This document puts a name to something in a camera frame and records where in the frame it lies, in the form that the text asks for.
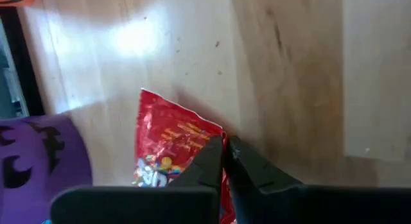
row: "red candy wrapper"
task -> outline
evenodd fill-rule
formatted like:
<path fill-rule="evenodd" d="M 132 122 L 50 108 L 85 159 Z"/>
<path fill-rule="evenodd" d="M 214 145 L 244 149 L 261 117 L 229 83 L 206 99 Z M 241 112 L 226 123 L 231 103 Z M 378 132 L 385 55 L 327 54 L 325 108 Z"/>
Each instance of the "red candy wrapper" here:
<path fill-rule="evenodd" d="M 212 136 L 223 128 L 158 94 L 141 90 L 136 130 L 136 170 L 139 187 L 162 187 L 177 178 Z M 234 221 L 227 179 L 223 174 L 221 223 Z"/>

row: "purple halloween bucket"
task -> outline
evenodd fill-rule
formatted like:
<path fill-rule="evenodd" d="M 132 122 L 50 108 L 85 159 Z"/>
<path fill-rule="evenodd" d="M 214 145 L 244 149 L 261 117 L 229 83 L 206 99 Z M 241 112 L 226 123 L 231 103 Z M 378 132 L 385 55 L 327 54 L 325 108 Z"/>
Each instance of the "purple halloween bucket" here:
<path fill-rule="evenodd" d="M 68 117 L 0 121 L 0 223 L 40 224 L 58 193 L 91 184 L 87 150 Z"/>

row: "wood grain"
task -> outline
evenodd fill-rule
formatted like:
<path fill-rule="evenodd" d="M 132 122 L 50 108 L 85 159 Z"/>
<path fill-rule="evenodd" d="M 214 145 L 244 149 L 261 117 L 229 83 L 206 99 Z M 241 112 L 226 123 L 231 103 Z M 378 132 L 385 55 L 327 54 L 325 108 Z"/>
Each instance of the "wood grain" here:
<path fill-rule="evenodd" d="M 383 45 L 372 44 L 380 35 L 374 25 L 356 25 L 356 12 L 391 12 L 378 4 L 360 10 L 353 1 L 36 0 L 20 16 L 48 114 L 73 118 L 95 184 L 130 184 L 138 94 L 146 87 L 221 123 L 303 182 L 410 186 L 409 146 L 392 154 L 382 144 L 375 155 L 359 154 L 370 147 L 351 136 L 374 129 L 348 128 L 367 111 L 356 101 L 374 116 L 392 112 L 368 100 L 385 91 L 384 82 L 371 81 L 370 93 L 357 97 L 369 74 L 386 78 L 392 74 L 383 70 L 397 67 L 401 84 L 384 98 L 408 78 L 403 49 L 380 71 L 372 64 L 359 71 L 360 54 L 372 62 L 380 56 L 372 50 Z M 407 14 L 406 1 L 394 1 L 402 9 L 392 16 Z M 396 42 L 381 53 L 405 47 L 409 37 L 408 29 L 399 31 L 408 25 L 388 25 L 378 27 Z M 357 31 L 373 32 L 362 49 Z M 383 37 L 384 45 L 391 40 Z M 362 75 L 351 80 L 347 73 Z M 394 119 L 384 117 L 391 125 L 379 129 L 390 131 L 388 142 L 404 127 L 396 122 L 408 117 L 408 102 L 397 106 Z"/>

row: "purple bat bucket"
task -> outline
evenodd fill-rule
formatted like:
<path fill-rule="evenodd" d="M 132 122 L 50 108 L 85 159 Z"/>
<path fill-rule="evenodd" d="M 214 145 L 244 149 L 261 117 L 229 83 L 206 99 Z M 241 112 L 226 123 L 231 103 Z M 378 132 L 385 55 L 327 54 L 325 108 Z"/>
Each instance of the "purple bat bucket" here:
<path fill-rule="evenodd" d="M 0 223 L 41 224 L 58 193 L 91 184 L 87 150 L 68 117 L 0 121 Z"/>

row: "candy bag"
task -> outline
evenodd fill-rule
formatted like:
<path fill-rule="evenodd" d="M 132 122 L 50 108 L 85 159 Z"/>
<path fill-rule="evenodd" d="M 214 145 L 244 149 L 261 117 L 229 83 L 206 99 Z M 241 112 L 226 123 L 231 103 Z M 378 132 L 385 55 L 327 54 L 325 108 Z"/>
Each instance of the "candy bag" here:
<path fill-rule="evenodd" d="M 136 168 L 133 184 L 162 187 L 177 178 L 212 136 L 223 128 L 158 94 L 142 89 L 136 129 Z M 223 172 L 222 223 L 234 220 Z"/>

